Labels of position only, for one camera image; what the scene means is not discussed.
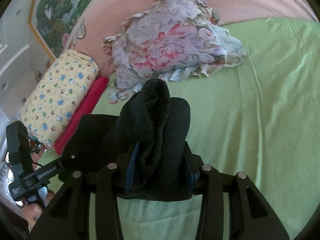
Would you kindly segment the person's left hand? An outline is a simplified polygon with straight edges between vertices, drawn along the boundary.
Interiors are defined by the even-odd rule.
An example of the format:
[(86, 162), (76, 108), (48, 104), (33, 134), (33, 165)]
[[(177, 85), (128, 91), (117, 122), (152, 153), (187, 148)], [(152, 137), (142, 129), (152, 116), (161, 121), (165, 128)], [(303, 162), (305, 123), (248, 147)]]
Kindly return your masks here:
[[(48, 190), (45, 203), (49, 204), (49, 202), (53, 199), (54, 196), (55, 193), (52, 190)], [(37, 218), (39, 218), (42, 214), (43, 208), (40, 207), (39, 204), (33, 203), (25, 205), (22, 211), (24, 218), (28, 223), (28, 230), (29, 232), (31, 232), (31, 230), (37, 222)]]

